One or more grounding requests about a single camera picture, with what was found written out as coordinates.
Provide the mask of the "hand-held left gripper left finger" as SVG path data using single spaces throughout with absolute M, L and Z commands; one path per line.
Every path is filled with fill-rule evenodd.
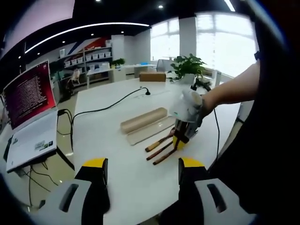
M 109 210 L 108 159 L 86 161 L 73 180 L 57 186 L 34 214 L 36 225 L 102 225 Z

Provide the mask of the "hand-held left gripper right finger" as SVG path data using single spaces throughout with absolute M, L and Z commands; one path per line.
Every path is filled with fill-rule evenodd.
M 219 179 L 210 179 L 203 163 L 179 158 L 180 222 L 183 225 L 250 225 L 239 197 Z

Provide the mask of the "person's right hand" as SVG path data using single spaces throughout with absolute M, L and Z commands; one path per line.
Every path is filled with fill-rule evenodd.
M 217 94 L 210 91 L 202 95 L 202 117 L 208 116 L 219 105 L 219 98 Z

